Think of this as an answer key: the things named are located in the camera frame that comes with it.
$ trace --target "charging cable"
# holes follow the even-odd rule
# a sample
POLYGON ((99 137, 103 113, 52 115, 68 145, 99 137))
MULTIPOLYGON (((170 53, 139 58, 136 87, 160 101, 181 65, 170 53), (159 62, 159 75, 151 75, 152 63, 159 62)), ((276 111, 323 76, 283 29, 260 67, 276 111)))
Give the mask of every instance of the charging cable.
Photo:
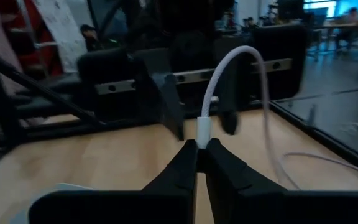
POLYGON ((351 122, 347 124, 343 124, 341 131, 344 131, 349 134, 354 134, 358 130, 358 123, 357 122, 351 122))
POLYGON ((241 53, 249 53, 252 56, 256 58, 256 61, 258 63, 259 67, 259 73, 260 73, 260 84, 262 87, 262 107, 263 107, 263 116, 264 116, 264 134, 265 134, 265 147, 267 149, 269 159, 273 165, 275 175, 278 178, 279 182, 282 182, 282 174, 290 181, 292 185, 298 190, 300 190, 300 187, 296 182, 291 178, 291 176, 288 175, 287 171, 285 170, 283 166, 283 160, 284 158, 288 156, 305 156, 305 157, 311 157, 315 159, 322 159, 325 161, 333 162, 336 164, 340 164, 342 166, 350 167, 351 169, 354 169, 358 171, 358 167, 348 164, 346 162, 342 162, 339 160, 331 159, 329 157, 319 156, 312 153, 305 153, 305 152, 288 152, 281 156, 281 158, 278 159, 278 157, 275 155, 275 151, 273 150, 272 145, 272 138, 270 135, 269 130, 269 87, 268 87, 268 81, 267 81, 267 75, 266 75, 266 69, 264 65, 264 60, 261 56, 261 54, 253 47, 250 46, 240 46, 236 47, 233 50, 231 50, 219 63, 219 65, 216 67, 211 80, 208 83, 208 87, 206 89, 206 93, 204 96, 203 101, 203 107, 201 109, 201 116, 197 118, 197 138, 196 142, 200 149, 206 149, 206 146, 209 143, 209 140, 211 139, 211 126, 212 121, 209 117, 209 107, 211 106, 211 99, 213 97, 213 93, 216 87, 216 84, 218 83, 219 77, 223 73, 223 70, 226 68, 228 63, 237 55, 241 53))

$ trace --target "black metal frame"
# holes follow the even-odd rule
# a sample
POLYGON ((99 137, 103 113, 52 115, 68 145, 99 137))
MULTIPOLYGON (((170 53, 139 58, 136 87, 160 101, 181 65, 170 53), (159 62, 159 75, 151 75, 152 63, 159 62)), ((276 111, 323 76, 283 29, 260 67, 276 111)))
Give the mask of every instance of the black metal frame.
MULTIPOLYGON (((46 124, 36 127, 23 127, 20 125, 17 111, 12 101, 4 91, 3 85, 0 82, 0 147, 6 149, 14 149, 16 146, 35 141, 44 141, 55 138, 65 138, 69 136, 76 136, 82 134, 98 133, 101 131, 112 131, 122 128, 131 128, 136 126, 143 126, 155 124, 157 121, 143 120, 143 119, 120 119, 113 122, 102 123, 89 112, 79 108, 77 105, 64 100, 55 92, 45 88, 37 81, 30 77, 17 72, 16 69, 5 61, 0 59, 0 73, 17 82, 18 84, 28 88, 31 91, 38 93, 45 99, 50 100, 57 106, 66 108, 68 113, 80 118, 77 121, 69 121, 64 123, 46 124)), ((248 104, 247 101, 242 101, 244 105, 237 107, 240 111, 260 109, 259 102, 248 104)), ((337 139, 328 135, 327 133, 309 127, 302 119, 290 114, 283 109, 277 102, 271 102, 271 109, 273 112, 305 132, 313 139, 319 141, 322 145, 332 150, 345 160, 358 166, 358 152, 355 152, 350 147, 339 142, 337 139)), ((218 108, 212 108, 211 114, 218 114, 218 108)), ((186 111, 185 118, 196 118, 200 114, 199 111, 186 111)))
POLYGON ((94 14, 92 0, 86 0, 86 3, 88 4, 88 9, 89 9, 89 13, 91 14, 93 26, 96 30, 99 30, 99 24, 98 24, 98 20, 96 19, 95 14, 94 14))

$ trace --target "desk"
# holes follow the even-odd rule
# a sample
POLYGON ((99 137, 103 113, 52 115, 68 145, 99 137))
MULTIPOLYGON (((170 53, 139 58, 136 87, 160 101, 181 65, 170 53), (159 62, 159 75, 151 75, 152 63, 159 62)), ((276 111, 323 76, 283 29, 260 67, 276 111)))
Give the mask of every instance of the desk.
POLYGON ((350 28, 350 27, 358 27, 358 22, 352 22, 347 24, 339 24, 332 21, 324 21, 322 28, 328 29, 327 38, 326 38, 326 46, 325 51, 328 51, 329 42, 331 41, 331 34, 334 29, 340 28, 350 28))
MULTIPOLYGON (((271 113, 275 150, 302 151, 339 159, 290 123, 271 113)), ((264 146, 262 110, 241 113, 237 136, 223 134, 214 118, 212 135, 252 168, 277 182, 264 146)), ((195 120, 186 121, 186 138, 194 139, 195 120)), ((184 142, 162 125, 33 142, 0 160, 0 223, 28 206, 43 189, 60 182, 101 190, 139 190, 159 174, 184 142)), ((288 158, 288 172, 303 189, 358 190, 358 173, 325 161, 288 158)), ((203 174, 198 175, 197 223, 213 223, 203 174)))

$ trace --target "person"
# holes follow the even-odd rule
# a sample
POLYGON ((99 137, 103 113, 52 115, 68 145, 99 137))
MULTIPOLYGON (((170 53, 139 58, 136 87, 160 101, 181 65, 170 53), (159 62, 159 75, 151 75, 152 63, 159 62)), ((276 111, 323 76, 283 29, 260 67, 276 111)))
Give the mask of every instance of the person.
POLYGON ((252 17, 248 18, 247 25, 251 29, 258 27, 258 25, 254 23, 254 18, 252 17))
MULTIPOLYGON (((345 24, 355 23, 357 21, 358 21, 358 12, 356 7, 351 8, 349 10, 349 14, 341 18, 341 22, 345 24)), ((354 32, 355 32, 354 27, 341 29, 340 33, 335 37, 335 46, 336 46, 337 53, 339 53, 339 49, 341 48, 340 45, 341 40, 345 40, 347 42, 347 50, 348 51, 350 50, 354 32)))
POLYGON ((85 38, 86 49, 88 49, 88 51, 94 51, 96 44, 98 43, 96 29, 87 24, 83 24, 80 27, 80 31, 82 36, 85 38))
POLYGON ((254 23, 254 18, 249 17, 248 19, 243 19, 244 28, 242 29, 244 32, 252 32, 255 28, 258 28, 258 25, 254 23))

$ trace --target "chair backrest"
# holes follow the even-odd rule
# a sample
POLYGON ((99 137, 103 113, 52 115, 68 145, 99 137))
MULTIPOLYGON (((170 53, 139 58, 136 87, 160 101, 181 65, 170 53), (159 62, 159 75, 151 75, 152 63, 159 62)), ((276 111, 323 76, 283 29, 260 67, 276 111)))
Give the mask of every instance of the chair backrest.
POLYGON ((308 13, 314 14, 314 27, 322 27, 324 21, 327 19, 327 7, 317 8, 317 9, 308 9, 308 13))

